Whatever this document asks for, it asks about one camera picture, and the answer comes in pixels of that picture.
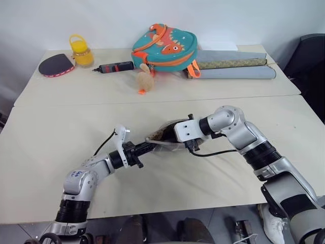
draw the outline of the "dinosaur print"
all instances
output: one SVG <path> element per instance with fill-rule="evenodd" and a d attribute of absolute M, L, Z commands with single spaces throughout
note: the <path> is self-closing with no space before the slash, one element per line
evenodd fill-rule
<path fill-rule="evenodd" d="M 164 27 L 160 24 L 154 24 L 149 28 L 150 31 L 156 31 L 156 33 L 149 33 L 152 40 L 158 38 L 158 36 L 163 33 Z M 173 30 L 174 28 L 167 27 L 165 34 L 161 37 L 159 41 L 156 42 L 158 46 L 164 46 L 161 50 L 162 54 L 173 54 L 184 51 L 184 45 L 180 44 L 179 41 L 173 40 Z"/>

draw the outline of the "teal backpack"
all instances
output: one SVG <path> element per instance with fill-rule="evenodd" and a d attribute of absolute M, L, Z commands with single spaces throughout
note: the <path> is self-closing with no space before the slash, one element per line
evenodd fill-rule
<path fill-rule="evenodd" d="M 194 77 L 200 76 L 195 61 L 197 38 L 193 33 L 154 24 L 133 46 L 132 59 L 137 68 L 141 63 L 150 70 L 174 72 L 188 69 Z"/>

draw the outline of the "white wall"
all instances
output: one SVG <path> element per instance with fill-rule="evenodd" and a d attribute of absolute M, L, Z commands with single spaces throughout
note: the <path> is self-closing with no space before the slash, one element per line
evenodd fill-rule
<path fill-rule="evenodd" d="M 0 110 L 8 113 L 46 49 L 131 47 L 153 23 L 200 39 L 264 45 L 285 66 L 299 36 L 324 27 L 324 0 L 1 0 Z"/>

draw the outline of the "black chair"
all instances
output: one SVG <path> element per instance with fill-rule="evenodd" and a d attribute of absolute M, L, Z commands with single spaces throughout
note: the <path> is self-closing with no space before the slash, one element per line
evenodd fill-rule
<path fill-rule="evenodd" d="M 325 124 L 325 34 L 300 37 L 284 73 Z"/>

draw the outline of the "floor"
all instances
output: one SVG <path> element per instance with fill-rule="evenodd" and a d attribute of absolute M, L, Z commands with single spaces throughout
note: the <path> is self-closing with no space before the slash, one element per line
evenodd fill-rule
<path fill-rule="evenodd" d="M 271 243 L 263 232 L 256 205 L 148 213 L 144 216 L 148 224 L 149 243 L 176 240 L 177 223 L 187 217 L 201 220 L 208 227 L 216 243 L 233 243 L 238 240 L 235 235 L 235 220 L 250 222 L 253 232 L 258 234 L 257 244 Z M 110 235 L 111 243 L 114 243 L 119 229 L 128 217 L 89 220 L 87 232 L 93 236 Z M 0 225 L 0 243 L 23 244 L 31 237 L 39 238 L 49 225 L 50 222 Z M 285 243 L 293 244 L 288 225 L 284 226 L 283 233 Z"/>

